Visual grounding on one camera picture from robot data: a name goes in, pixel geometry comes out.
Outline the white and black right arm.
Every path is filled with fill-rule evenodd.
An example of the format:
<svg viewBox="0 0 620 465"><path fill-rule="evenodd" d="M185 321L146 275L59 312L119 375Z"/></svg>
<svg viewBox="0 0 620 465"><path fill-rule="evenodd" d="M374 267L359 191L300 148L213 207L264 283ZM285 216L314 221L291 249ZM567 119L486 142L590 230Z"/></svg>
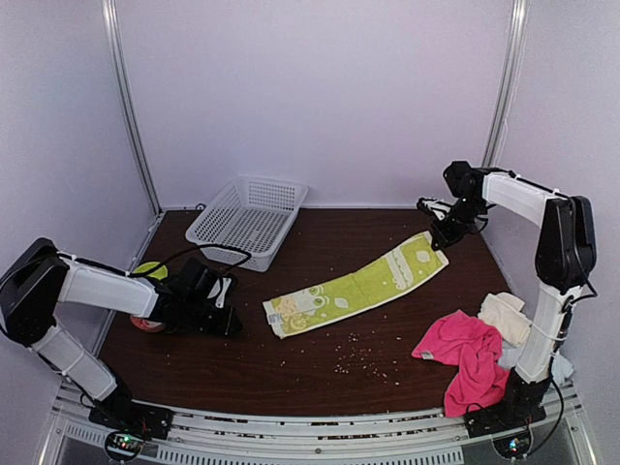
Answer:
<svg viewBox="0 0 620 465"><path fill-rule="evenodd" d="M444 250L474 233L477 223L495 206L530 221L539 230L536 329L511 370L496 410L497 420L514 428L542 402L551 384L552 357L568 333L574 308L597 294L589 281L597 262L592 205L585 197L565 195L511 170L473 168L466 161L451 163L443 178L453 203L426 198L417 203L432 219L433 249Z"/></svg>

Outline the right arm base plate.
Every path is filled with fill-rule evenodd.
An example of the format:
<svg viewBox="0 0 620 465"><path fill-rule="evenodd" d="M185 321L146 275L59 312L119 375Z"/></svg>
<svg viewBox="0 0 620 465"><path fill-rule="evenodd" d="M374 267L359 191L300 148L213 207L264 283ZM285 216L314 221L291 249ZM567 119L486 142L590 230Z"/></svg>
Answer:
<svg viewBox="0 0 620 465"><path fill-rule="evenodd" d="M545 409L540 404L534 406L517 405L501 401L482 409L478 404L469 406L464 415L464 423L469 437L476 438L527 427L531 423L545 418Z"/></svg>

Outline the green and white patterned towel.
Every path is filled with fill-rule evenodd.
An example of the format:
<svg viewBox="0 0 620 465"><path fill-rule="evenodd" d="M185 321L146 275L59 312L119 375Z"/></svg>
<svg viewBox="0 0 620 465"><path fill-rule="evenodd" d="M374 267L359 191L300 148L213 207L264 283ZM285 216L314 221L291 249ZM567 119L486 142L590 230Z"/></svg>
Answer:
<svg viewBox="0 0 620 465"><path fill-rule="evenodd" d="M432 249L429 231L418 233L359 270L263 303L281 338L296 336L375 309L419 288L450 264Z"/></svg>

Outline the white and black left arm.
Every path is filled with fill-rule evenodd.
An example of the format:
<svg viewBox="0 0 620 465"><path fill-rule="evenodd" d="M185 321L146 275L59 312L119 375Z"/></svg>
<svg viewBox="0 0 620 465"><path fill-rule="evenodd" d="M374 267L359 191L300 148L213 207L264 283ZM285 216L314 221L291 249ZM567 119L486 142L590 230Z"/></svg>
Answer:
<svg viewBox="0 0 620 465"><path fill-rule="evenodd" d="M76 385L119 430L139 422L139 408L121 377L84 348L64 324L66 310L121 313L203 334L234 336L243 325L229 295L235 278L193 257L177 273L159 273L169 261L133 271L61 251L46 237L35 239L1 278L1 330Z"/></svg>

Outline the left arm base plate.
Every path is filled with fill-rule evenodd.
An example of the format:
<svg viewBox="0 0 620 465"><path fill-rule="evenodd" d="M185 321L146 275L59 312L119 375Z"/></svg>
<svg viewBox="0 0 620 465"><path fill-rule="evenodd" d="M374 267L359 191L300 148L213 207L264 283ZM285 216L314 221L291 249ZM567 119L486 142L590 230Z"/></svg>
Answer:
<svg viewBox="0 0 620 465"><path fill-rule="evenodd" d="M140 435L146 440L166 440L171 430L173 411L168 408L132 402L127 414L105 413L92 407L88 415L92 423Z"/></svg>

